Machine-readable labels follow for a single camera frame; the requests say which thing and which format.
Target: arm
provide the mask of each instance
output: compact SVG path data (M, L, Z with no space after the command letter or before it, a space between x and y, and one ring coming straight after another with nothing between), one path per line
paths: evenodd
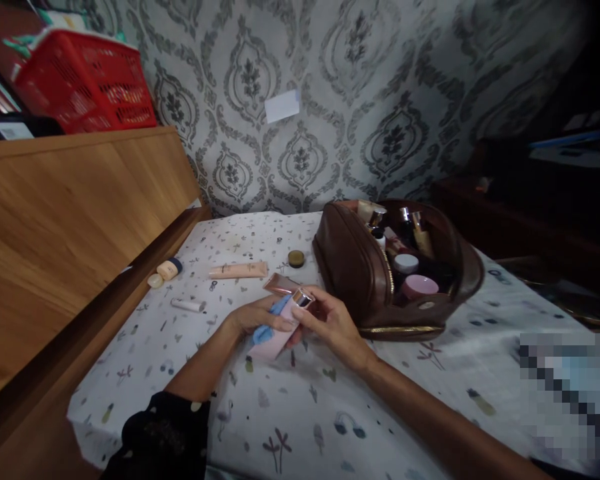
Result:
M317 287L307 287L326 314L294 310L300 323L331 350L391 408L446 466L454 478L551 480L530 461L380 360L360 337L346 306Z
M205 477L208 402L222 371L245 334L260 325L278 330L290 323L269 313L270 296L229 314L218 330L167 384L146 410L125 423L123 445L102 479L202 479Z
M222 376L236 346L260 325L290 331L293 326L269 313L279 297L270 295L244 305L229 314L218 330L205 342L165 387L165 391L190 401L204 402Z

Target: hand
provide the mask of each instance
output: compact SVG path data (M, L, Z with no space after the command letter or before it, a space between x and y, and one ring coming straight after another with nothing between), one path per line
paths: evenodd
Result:
M365 342L342 301L314 285L303 286L317 300L320 316L318 320L311 312L294 308L292 314L304 327L315 332L340 361L356 373L360 373L375 353Z
M291 331L293 325L282 317L269 313L269 309L280 297L270 295L268 297L256 300L255 302L243 305L232 311L225 322L228 322L235 332L243 337L251 335L260 325L268 325L276 330Z

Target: damask wallpaper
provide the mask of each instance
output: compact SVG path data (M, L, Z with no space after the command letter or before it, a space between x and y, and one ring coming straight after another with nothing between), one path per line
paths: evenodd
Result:
M520 131L582 47L577 0L55 0L141 52L217 215L422 198ZM268 125L264 100L301 92Z

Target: red plastic basket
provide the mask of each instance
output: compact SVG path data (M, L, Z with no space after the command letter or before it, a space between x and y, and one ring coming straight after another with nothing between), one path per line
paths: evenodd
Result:
M15 78L66 133L156 126L140 54L96 35L52 30Z

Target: cosmetic bag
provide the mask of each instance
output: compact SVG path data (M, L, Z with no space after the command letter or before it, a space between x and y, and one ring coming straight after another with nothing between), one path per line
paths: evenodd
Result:
M393 275L389 260L357 214L358 201L325 205L313 239L313 252L325 289L342 300L364 338L385 341L422 341L445 330L447 318L484 279L482 261L440 210L414 201L379 202L394 231L399 210L420 211L436 259L456 270L456 280L446 293L426 295L404 307L392 304Z

